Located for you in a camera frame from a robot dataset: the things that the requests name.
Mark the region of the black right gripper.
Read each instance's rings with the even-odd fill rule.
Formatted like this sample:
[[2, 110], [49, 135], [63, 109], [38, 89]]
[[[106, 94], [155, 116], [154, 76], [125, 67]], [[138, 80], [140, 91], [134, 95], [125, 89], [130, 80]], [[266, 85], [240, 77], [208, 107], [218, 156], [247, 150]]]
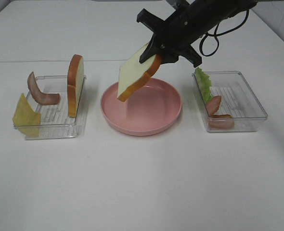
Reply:
[[153, 35], [140, 55], [139, 63], [144, 63], [153, 55], [161, 56], [161, 64], [173, 64], [182, 56], [194, 67], [202, 63], [202, 57], [191, 46], [189, 22], [181, 16], [181, 10], [176, 10], [166, 20], [153, 15], [146, 9], [137, 15], [137, 22], [149, 28]]

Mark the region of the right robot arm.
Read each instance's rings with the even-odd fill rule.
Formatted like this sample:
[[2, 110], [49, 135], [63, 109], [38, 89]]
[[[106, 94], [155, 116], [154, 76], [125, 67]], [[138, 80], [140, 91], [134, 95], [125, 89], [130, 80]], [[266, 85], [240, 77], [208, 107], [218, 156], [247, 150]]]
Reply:
[[155, 54], [162, 57], [162, 64], [175, 63], [182, 56], [194, 67], [202, 63], [201, 56], [191, 46], [221, 21], [256, 6], [255, 0], [170, 0], [175, 11], [166, 19], [143, 9], [137, 22], [149, 28], [153, 35], [147, 48], [140, 56], [144, 63]]

